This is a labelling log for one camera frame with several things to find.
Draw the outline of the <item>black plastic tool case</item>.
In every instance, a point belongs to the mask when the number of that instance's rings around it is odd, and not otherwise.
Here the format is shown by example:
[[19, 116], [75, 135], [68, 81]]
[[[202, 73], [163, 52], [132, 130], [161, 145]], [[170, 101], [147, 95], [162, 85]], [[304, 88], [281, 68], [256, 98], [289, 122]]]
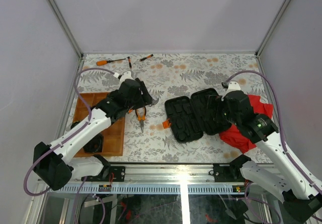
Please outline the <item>black plastic tool case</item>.
[[216, 135], [231, 127], [229, 122], [216, 124], [206, 121], [206, 97], [218, 95], [214, 88], [195, 92], [191, 97], [181, 96], [165, 101], [167, 119], [164, 129], [170, 128], [179, 143], [187, 143], [200, 139], [204, 134]]

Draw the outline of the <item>small precision screwdriver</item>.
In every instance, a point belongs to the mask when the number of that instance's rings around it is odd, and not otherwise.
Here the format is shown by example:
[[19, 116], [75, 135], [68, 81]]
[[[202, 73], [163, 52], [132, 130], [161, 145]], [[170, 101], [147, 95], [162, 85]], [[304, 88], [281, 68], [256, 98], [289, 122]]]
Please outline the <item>small precision screwdriver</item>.
[[130, 70], [132, 70], [132, 62], [130, 56], [127, 57]]
[[147, 56], [145, 56], [145, 57], [143, 57], [143, 58], [140, 58], [139, 60], [137, 60], [136, 62], [143, 62], [143, 61], [145, 61], [145, 60], [147, 60], [147, 59], [149, 59], [149, 58], [151, 58], [151, 57], [153, 57], [154, 55], [153, 54], [150, 54], [150, 55], [147, 55]]

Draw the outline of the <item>large orange screwdriver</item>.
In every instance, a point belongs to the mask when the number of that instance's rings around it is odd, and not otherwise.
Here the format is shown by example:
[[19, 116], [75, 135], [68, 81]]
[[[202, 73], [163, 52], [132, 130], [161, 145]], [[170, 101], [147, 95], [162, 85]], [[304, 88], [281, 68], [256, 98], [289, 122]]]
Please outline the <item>large orange screwdriver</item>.
[[115, 59], [115, 60], [100, 60], [100, 61], [96, 62], [96, 65], [97, 66], [103, 66], [103, 65], [106, 65], [106, 64], [109, 64], [109, 63], [114, 63], [114, 62], [123, 61], [123, 60], [125, 60], [125, 59], [121, 58], [121, 59]]

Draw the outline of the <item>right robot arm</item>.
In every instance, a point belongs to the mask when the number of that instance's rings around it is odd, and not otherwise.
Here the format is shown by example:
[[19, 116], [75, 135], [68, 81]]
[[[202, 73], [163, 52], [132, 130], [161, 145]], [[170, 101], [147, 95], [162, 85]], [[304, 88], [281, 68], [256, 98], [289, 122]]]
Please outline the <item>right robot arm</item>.
[[305, 222], [321, 209], [321, 180], [305, 167], [285, 143], [276, 124], [265, 114], [254, 112], [249, 97], [241, 90], [224, 96], [207, 96], [207, 110], [218, 124], [235, 125], [263, 151], [281, 177], [263, 169], [242, 155], [230, 163], [230, 177], [254, 182], [282, 202], [284, 209], [298, 222]]

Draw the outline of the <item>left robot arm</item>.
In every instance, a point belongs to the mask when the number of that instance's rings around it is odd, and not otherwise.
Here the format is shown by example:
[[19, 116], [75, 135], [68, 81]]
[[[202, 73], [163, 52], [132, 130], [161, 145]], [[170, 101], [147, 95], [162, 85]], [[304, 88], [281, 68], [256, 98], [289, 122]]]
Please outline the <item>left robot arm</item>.
[[51, 144], [38, 143], [34, 148], [33, 171], [56, 191], [71, 179], [105, 181], [110, 164], [101, 155], [74, 159], [76, 153], [103, 130], [112, 126], [129, 110], [151, 105], [152, 96], [140, 79], [126, 79], [120, 88], [110, 92], [67, 134]]

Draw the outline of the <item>orange long-nose pliers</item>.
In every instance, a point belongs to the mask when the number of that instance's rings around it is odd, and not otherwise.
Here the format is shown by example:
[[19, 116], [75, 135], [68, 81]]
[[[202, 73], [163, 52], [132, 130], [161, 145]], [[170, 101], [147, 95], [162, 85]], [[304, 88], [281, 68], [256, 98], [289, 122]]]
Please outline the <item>orange long-nose pliers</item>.
[[144, 132], [144, 122], [146, 117], [146, 107], [142, 107], [135, 110], [137, 120], [139, 121], [141, 132]]

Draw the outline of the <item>wooden compartment tray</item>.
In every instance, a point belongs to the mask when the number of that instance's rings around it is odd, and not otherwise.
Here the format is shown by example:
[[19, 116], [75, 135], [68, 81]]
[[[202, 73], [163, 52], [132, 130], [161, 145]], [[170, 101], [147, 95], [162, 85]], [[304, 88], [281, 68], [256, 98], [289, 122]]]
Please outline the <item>wooden compartment tray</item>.
[[[90, 107], [96, 105], [99, 101], [106, 98], [108, 92], [102, 93], [81, 93], [83, 99], [87, 102]], [[72, 121], [74, 127], [77, 122], [82, 121], [88, 116], [88, 110], [85, 104], [78, 99], [76, 109]], [[100, 141], [102, 144], [94, 143], [91, 141], [91, 146], [95, 146], [98, 149], [98, 154], [104, 157], [119, 157], [123, 155], [123, 143], [125, 133], [125, 118], [119, 119], [109, 128], [100, 132], [100, 134], [94, 137], [93, 140]]]

